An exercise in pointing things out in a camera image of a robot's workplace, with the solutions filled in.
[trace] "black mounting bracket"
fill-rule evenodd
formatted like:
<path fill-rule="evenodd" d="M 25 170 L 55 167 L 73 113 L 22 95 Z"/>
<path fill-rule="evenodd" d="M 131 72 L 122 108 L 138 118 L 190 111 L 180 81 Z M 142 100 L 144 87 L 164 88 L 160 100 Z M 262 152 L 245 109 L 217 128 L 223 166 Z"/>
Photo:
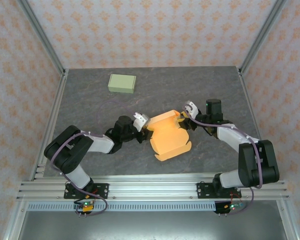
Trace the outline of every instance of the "black mounting bracket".
<path fill-rule="evenodd" d="M 107 199 L 108 193 L 109 193 L 109 183 L 93 183 L 92 186 L 92 193 L 95 192 L 96 195 Z M 64 199 L 84 199 L 85 194 L 75 189 L 74 186 L 72 186 L 71 183 L 65 184 L 65 190 L 64 190 Z"/>
<path fill-rule="evenodd" d="M 212 182 L 205 183 L 199 182 L 196 184 L 196 193 L 198 199 L 230 199 L 231 193 L 237 194 L 240 198 L 241 191 L 238 188 L 230 187 L 230 188 L 222 188 L 217 192 Z"/>

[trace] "floral wallpaper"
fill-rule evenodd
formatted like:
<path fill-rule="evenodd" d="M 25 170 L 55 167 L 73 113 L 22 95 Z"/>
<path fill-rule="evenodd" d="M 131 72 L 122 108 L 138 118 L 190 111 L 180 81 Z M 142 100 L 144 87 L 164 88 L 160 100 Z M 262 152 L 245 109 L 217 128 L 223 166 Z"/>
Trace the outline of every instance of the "floral wallpaper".
<path fill-rule="evenodd" d="M 59 73 L 16 0 L 0 0 L 0 240 L 30 176 Z"/>
<path fill-rule="evenodd" d="M 276 0 L 29 0 L 65 68 L 237 66 Z"/>
<path fill-rule="evenodd" d="M 273 142 L 300 213 L 300 0 L 287 1 L 244 80 L 261 135 Z"/>

